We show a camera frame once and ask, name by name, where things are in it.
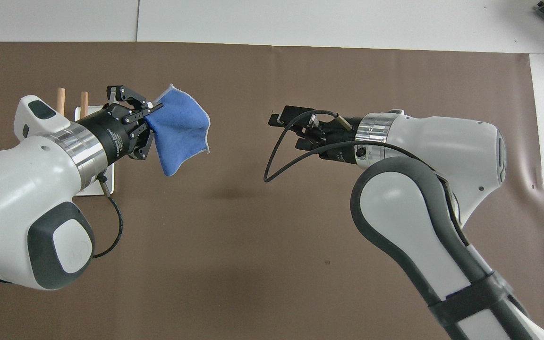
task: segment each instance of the cable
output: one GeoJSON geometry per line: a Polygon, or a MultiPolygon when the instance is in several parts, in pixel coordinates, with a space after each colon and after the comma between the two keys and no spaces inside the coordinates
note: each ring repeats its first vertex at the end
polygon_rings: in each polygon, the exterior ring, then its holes
{"type": "Polygon", "coordinates": [[[266,165],[266,170],[265,172],[263,173],[263,181],[265,183],[268,183],[270,181],[272,181],[273,179],[275,179],[278,175],[280,175],[281,173],[283,173],[285,170],[287,170],[288,168],[291,168],[294,164],[296,164],[298,161],[301,161],[302,159],[305,159],[306,157],[309,157],[315,153],[323,153],[324,151],[328,151],[330,149],[335,149],[335,148],[341,148],[341,147],[344,147],[344,146],[350,146],[350,145],[376,145],[376,146],[384,146],[386,148],[389,148],[389,149],[393,149],[395,151],[398,151],[399,153],[403,153],[404,155],[412,158],[412,159],[416,159],[417,161],[420,161],[421,163],[425,164],[426,166],[429,166],[429,164],[427,164],[426,162],[422,161],[419,157],[416,157],[416,155],[406,151],[405,149],[402,149],[400,148],[399,146],[396,146],[396,145],[392,145],[392,144],[387,144],[387,143],[384,143],[384,142],[374,142],[374,141],[369,141],[369,140],[350,140],[350,141],[347,141],[347,142],[339,142],[339,143],[335,143],[335,144],[329,144],[329,145],[323,145],[323,146],[319,146],[318,148],[315,148],[311,151],[308,151],[307,153],[304,153],[303,155],[297,157],[296,159],[294,159],[293,161],[290,161],[289,163],[287,163],[285,166],[283,166],[282,168],[280,168],[280,170],[278,170],[277,172],[275,172],[274,174],[272,174],[272,176],[268,176],[268,173],[270,172],[270,166],[272,166],[272,161],[274,160],[274,157],[276,155],[276,151],[278,151],[278,147],[280,146],[282,140],[285,138],[285,135],[287,134],[287,131],[289,131],[289,129],[299,120],[301,119],[302,117],[304,116],[308,116],[308,115],[312,115],[312,114],[326,114],[328,116],[333,116],[334,118],[337,118],[337,116],[339,116],[339,114],[337,113],[334,113],[334,112],[330,112],[328,110],[309,110],[307,112],[304,112],[298,116],[296,116],[293,120],[291,120],[291,122],[289,122],[287,124],[287,126],[284,128],[284,130],[282,131],[282,133],[280,134],[280,137],[278,138],[278,141],[276,142],[276,145],[274,145],[274,149],[272,150],[272,153],[270,154],[270,159],[268,160],[268,164],[266,165]]]}
{"type": "Polygon", "coordinates": [[[91,256],[91,258],[99,258],[101,256],[104,256],[108,254],[111,250],[114,249],[114,247],[117,246],[117,243],[119,243],[119,240],[121,239],[121,234],[123,234],[123,215],[121,215],[121,210],[119,209],[119,206],[117,205],[117,202],[112,199],[110,191],[108,191],[108,187],[105,185],[105,182],[107,180],[106,176],[104,176],[104,173],[101,173],[98,175],[98,180],[100,181],[100,186],[102,187],[102,191],[104,192],[104,195],[106,195],[106,198],[112,203],[112,206],[115,208],[115,211],[117,211],[117,216],[119,217],[119,232],[117,233],[117,238],[115,241],[108,247],[108,249],[104,250],[103,252],[96,254],[94,256],[91,256]]]}

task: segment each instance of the brown mat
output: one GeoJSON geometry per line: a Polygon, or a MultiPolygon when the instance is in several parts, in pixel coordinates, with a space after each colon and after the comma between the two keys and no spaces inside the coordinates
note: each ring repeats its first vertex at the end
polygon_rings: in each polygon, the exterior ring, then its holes
{"type": "MultiPolygon", "coordinates": [[[[169,83],[209,113],[212,153],[166,178],[152,150],[123,159],[114,197],[125,217],[117,249],[71,286],[0,284],[0,339],[447,339],[406,275],[356,230],[356,165],[307,159],[270,184],[263,171],[285,104],[363,116],[402,108],[495,124],[505,185],[466,234],[544,327],[544,193],[525,54],[267,47],[196,43],[0,43],[0,149],[17,144],[19,99],[67,112],[106,101],[108,85],[154,99],[169,83]]],[[[283,165],[300,151],[281,147],[283,165]]],[[[102,250],[115,215],[78,198],[102,250]]]]}

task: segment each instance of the blue towel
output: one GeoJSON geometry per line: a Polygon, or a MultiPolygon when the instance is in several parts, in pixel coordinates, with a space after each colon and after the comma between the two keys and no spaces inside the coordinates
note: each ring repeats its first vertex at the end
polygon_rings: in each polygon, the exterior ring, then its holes
{"type": "Polygon", "coordinates": [[[166,176],[172,176],[187,159],[207,151],[211,125],[207,112],[189,94],[171,84],[156,102],[163,107],[145,117],[155,131],[155,144],[166,176]]]}

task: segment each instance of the black strap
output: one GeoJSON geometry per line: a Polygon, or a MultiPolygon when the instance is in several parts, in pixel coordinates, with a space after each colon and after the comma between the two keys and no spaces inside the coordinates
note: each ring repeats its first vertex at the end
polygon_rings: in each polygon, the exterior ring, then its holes
{"type": "Polygon", "coordinates": [[[429,306],[429,310],[442,327],[447,327],[490,308],[510,295],[511,286],[499,273],[493,272],[471,286],[448,295],[446,300],[429,306]]]}

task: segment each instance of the blue cloth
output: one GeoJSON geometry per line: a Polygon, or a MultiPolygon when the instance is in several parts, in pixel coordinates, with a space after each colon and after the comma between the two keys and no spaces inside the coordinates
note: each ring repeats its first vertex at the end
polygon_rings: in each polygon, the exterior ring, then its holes
{"type": "Polygon", "coordinates": [[[155,144],[166,176],[172,176],[187,159],[207,151],[211,125],[207,112],[189,94],[171,84],[156,102],[163,107],[145,117],[155,131],[155,144]]]}

